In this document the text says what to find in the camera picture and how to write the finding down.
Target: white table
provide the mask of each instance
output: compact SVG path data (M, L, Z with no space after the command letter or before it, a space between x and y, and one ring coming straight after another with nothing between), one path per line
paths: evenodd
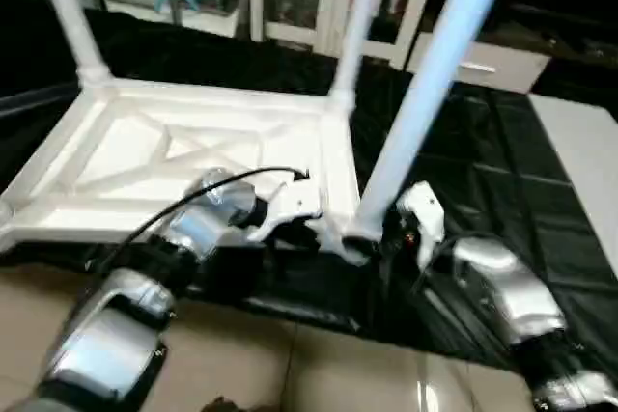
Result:
M529 97L618 276L618 124L603 108Z

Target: drawer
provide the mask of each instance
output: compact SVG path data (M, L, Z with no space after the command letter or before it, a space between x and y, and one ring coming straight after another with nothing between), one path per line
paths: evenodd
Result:
M421 33L407 65L416 72L432 34ZM457 72L457 80L526 94L548 64L549 57L538 53L474 42Z

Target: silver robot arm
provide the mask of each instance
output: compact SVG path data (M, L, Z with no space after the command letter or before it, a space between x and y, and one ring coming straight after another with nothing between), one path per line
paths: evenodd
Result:
M573 341L548 287L519 257L498 241L475 237L456 241L453 257L460 283L474 285L480 278L497 332L537 410L617 410L618 392L604 374L586 366L585 351Z
M210 170L195 189L230 176ZM162 334L195 271L237 226L266 218L253 186L236 181L173 213L149 237L149 256L129 258L71 312L49 350L34 394L19 412L137 411L163 367Z

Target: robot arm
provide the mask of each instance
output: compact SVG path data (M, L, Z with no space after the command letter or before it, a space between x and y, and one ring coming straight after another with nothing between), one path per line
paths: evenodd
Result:
M460 282L481 279L497 331L537 410L615 410L618 392L604 374L590 369L547 286L512 251L494 240L469 237L455 243L453 257ZM463 265L470 267L468 278Z
M444 240L444 210L427 182L407 190L397 209L418 223L417 265L425 272ZM453 241L452 256L455 280L472 300L484 303L537 410L618 410L618 392L591 367L548 287L518 256L497 240L478 236Z
M188 193L230 176L209 170ZM284 185L270 207L251 184L237 180L164 220L149 237L148 256L128 255L125 266L111 271L71 312L35 394L10 410L139 410L165 362L162 334L196 270L220 246L257 246L253 235L267 237L281 222L314 214L319 204L307 202L304 181ZM287 202L297 205L298 190L303 206L280 210Z

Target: beige floor tile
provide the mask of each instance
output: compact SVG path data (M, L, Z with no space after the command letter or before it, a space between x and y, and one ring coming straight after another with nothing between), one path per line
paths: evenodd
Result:
M204 303L179 308L147 412L199 412L219 396L241 407L279 403L295 326Z
M424 357L419 362L425 363L420 371L427 375L426 412L473 412L467 363L434 354L419 355Z
M33 384L86 279L40 265L0 269L0 376Z
M30 393L31 389L28 385L0 377L0 410L5 410L10 405L26 399Z
M475 412L532 412L530 393L523 379L509 371L469 364Z
M415 412L417 356L390 345L299 327L283 409Z

